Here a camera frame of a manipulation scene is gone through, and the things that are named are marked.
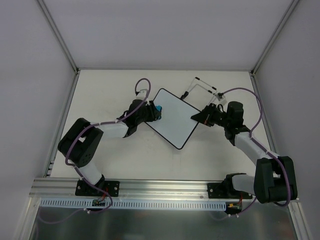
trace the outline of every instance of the blue eraser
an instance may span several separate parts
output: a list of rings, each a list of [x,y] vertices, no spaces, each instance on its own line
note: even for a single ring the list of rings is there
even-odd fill
[[[155,108],[161,113],[162,112],[162,106],[155,106]]]

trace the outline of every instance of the metal floor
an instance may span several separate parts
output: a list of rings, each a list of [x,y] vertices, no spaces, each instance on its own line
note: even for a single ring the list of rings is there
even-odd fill
[[[75,209],[42,207],[41,217],[61,220]],[[239,218],[224,212],[110,209],[97,215],[77,213],[60,224],[43,224],[31,240],[295,240],[288,208],[255,204]]]

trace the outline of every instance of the white wall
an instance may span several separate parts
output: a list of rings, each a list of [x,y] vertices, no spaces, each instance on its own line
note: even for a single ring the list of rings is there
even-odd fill
[[[36,1],[1,1],[0,31],[0,239],[12,240],[73,71]]]
[[[258,71],[258,89],[281,155],[294,160],[298,197],[320,236],[320,1],[302,0]]]
[[[78,67],[250,70],[291,0],[45,0]]]

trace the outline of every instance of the robotic arm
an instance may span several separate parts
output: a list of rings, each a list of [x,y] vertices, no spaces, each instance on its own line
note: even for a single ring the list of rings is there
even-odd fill
[[[210,103],[200,113],[191,117],[208,127],[215,124],[223,127],[225,137],[230,143],[243,151],[256,166],[255,176],[248,176],[245,173],[228,174],[216,191],[223,192],[230,197],[238,196],[239,191],[243,191],[255,195],[262,204],[286,201],[288,193],[290,193],[290,200],[295,200],[298,192],[292,159],[268,151],[243,124],[243,115],[243,104],[232,101],[228,104],[226,112],[221,104]]]
[[[123,121],[105,122],[104,124],[90,127],[73,146],[69,154],[69,159],[73,164],[69,165],[75,165],[76,171],[95,187],[101,189],[105,181],[104,176],[92,161],[101,139],[127,138],[136,132],[139,124],[153,122],[161,118],[162,107],[155,106],[153,101],[149,101],[147,92],[146,89],[136,92],[136,98],[129,106],[129,109],[117,118],[118,120],[123,119]],[[59,142],[58,150],[66,157],[77,136],[91,125],[92,123],[84,118],[76,120]]]

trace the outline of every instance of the black mounting plate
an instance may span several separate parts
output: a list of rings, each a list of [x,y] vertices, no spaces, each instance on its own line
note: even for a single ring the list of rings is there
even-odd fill
[[[111,197],[118,197],[119,196],[119,188],[120,182],[119,181],[107,181],[105,180],[103,183],[103,187],[100,187],[102,190],[107,190]],[[97,191],[96,189],[92,188],[83,180],[79,180],[76,188],[75,188],[75,195],[76,196],[89,196],[89,197],[101,197],[103,193],[101,191]]]
[[[222,193],[221,191],[216,191],[217,187],[220,183],[208,183],[206,185],[208,198],[209,199],[240,199],[242,194],[242,199],[252,199],[252,195],[249,195],[247,192],[244,191],[236,191],[237,193],[230,195]]]

